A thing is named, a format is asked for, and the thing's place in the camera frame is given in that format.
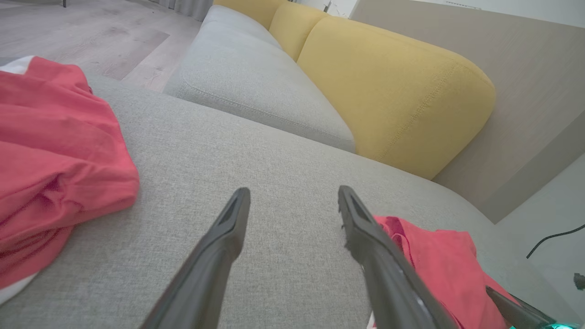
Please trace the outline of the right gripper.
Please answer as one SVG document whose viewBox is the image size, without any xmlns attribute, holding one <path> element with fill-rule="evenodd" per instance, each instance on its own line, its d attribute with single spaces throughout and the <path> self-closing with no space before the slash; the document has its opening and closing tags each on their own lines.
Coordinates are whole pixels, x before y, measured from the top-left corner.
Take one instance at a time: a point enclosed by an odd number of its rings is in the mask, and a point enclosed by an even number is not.
<svg viewBox="0 0 585 329">
<path fill-rule="evenodd" d="M 579 323 L 558 322 L 522 300 L 511 300 L 487 286 L 486 292 L 500 314 L 515 329 L 581 329 Z"/>
</svg>

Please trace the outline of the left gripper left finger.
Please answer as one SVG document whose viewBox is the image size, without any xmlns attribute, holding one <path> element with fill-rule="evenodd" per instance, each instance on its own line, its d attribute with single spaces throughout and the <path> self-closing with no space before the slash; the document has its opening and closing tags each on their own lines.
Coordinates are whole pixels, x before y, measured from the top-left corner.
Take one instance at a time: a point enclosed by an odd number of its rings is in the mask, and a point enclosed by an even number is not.
<svg viewBox="0 0 585 329">
<path fill-rule="evenodd" d="M 234 192 L 157 300 L 143 329 L 218 326 L 231 267 L 245 241 L 250 204 L 249 189 Z"/>
</svg>

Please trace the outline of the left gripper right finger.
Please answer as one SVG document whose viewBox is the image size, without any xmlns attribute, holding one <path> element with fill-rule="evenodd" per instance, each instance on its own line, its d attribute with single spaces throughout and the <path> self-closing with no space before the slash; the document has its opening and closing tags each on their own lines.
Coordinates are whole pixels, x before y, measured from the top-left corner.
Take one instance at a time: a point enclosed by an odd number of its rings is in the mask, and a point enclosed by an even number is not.
<svg viewBox="0 0 585 329">
<path fill-rule="evenodd" d="M 339 187 L 338 206 L 345 247 L 363 268 L 377 327 L 455 329 L 455 321 L 351 187 Z"/>
</svg>

